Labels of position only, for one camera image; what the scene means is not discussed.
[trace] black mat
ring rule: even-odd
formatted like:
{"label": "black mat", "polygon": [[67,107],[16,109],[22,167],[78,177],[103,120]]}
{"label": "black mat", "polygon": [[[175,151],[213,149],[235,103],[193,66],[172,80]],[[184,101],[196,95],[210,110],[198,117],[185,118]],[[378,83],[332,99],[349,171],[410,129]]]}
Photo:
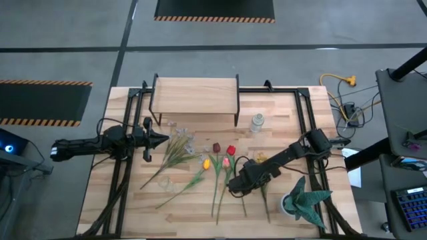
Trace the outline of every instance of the black mat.
{"label": "black mat", "polygon": [[273,0],[158,0],[156,21],[274,23]]}
{"label": "black mat", "polygon": [[91,82],[0,80],[0,125],[77,127]]}

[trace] blue light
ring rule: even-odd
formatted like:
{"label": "blue light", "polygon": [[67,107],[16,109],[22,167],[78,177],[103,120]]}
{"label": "blue light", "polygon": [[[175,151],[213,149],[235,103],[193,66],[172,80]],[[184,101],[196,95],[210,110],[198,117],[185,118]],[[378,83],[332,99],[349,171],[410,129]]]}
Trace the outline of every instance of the blue light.
{"label": "blue light", "polygon": [[8,145],[5,147],[5,150],[7,153],[11,153],[13,151],[13,146],[12,145]]}

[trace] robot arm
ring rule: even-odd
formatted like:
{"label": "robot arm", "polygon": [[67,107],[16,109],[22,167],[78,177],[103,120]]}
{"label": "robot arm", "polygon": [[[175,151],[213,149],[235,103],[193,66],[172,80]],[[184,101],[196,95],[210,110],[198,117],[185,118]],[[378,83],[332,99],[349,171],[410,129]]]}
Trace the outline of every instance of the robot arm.
{"label": "robot arm", "polygon": [[56,140],[52,145],[51,158],[54,161],[68,160],[79,155],[110,154],[116,160],[123,160],[131,154],[130,149],[145,147],[143,158],[151,161],[150,149],[167,141],[168,136],[154,132],[151,129],[152,120],[146,117],[143,127],[135,126],[134,134],[127,134],[121,125],[105,130],[104,133],[93,139]]}
{"label": "robot arm", "polygon": [[314,159],[329,157],[331,148],[332,144],[321,129],[308,131],[287,149],[270,157],[263,163],[256,163],[253,159],[244,163],[239,175],[228,183],[229,191],[247,195],[253,189],[268,183],[271,180],[271,176],[277,177],[280,175],[279,167],[282,165],[305,156],[310,156]]}

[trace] gray floor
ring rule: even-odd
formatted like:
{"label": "gray floor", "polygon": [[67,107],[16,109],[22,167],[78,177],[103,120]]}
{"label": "gray floor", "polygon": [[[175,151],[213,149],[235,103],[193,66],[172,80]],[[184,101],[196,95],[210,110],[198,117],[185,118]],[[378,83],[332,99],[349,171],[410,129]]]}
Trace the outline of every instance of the gray floor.
{"label": "gray floor", "polygon": [[[129,46],[231,44],[425,43],[427,18],[415,0],[275,0],[276,24],[154,22],[155,0],[139,0]],[[1,47],[119,47],[130,0],[0,0]],[[375,70],[397,67],[419,49],[187,51],[126,53],[119,86],[149,84],[153,74],[177,77],[226,77],[240,74],[241,85],[317,85],[323,73],[356,75],[356,87],[376,84]],[[117,53],[0,53],[0,79],[92,81],[93,90],[80,127],[5,127],[34,141],[46,158],[52,142],[95,134],[102,117]],[[427,65],[419,68],[427,71]],[[336,93],[338,81],[325,79]],[[357,105],[373,97],[370,89],[343,101]],[[359,129],[351,147],[365,148],[386,136],[381,105]],[[15,224],[16,239],[52,239],[75,233],[89,176],[91,157],[53,163],[45,180],[26,192]],[[372,169],[378,164],[369,164]],[[355,191],[362,228],[371,236],[390,237],[379,226],[386,220],[379,203]]]}

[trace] hazard tape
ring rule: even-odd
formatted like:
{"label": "hazard tape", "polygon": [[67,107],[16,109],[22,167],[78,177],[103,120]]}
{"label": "hazard tape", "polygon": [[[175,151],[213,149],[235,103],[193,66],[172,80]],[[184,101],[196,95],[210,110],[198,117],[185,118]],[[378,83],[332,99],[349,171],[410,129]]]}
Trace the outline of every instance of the hazard tape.
{"label": "hazard tape", "polygon": [[275,19],[265,17],[182,17],[182,16],[157,16],[154,21],[202,21],[222,23],[275,23]]}
{"label": "hazard tape", "polygon": [[0,125],[78,127],[80,121],[56,119],[0,119]]}
{"label": "hazard tape", "polygon": [[40,81],[40,80],[0,80],[0,84],[32,84],[32,85],[78,85],[92,86],[92,82],[83,81]]}

